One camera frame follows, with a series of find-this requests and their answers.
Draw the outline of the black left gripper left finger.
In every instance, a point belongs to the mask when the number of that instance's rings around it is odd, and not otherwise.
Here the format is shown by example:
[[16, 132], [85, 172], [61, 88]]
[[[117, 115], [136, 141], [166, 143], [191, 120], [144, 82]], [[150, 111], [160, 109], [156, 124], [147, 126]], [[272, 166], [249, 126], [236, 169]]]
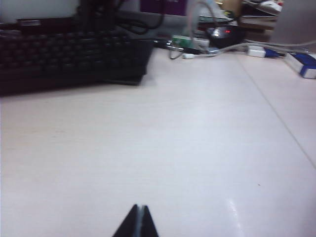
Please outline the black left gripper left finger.
[[133, 205], [126, 217], [123, 219], [113, 237], [132, 237], [135, 232], [138, 217], [138, 205]]

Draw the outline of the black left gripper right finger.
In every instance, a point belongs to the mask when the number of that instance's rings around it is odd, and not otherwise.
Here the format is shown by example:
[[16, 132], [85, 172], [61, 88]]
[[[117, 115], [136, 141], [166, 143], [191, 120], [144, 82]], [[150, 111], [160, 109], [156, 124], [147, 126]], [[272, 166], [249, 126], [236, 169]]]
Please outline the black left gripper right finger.
[[156, 230], [154, 221], [152, 219], [148, 206], [143, 207], [142, 225], [141, 225], [142, 237], [159, 237]]

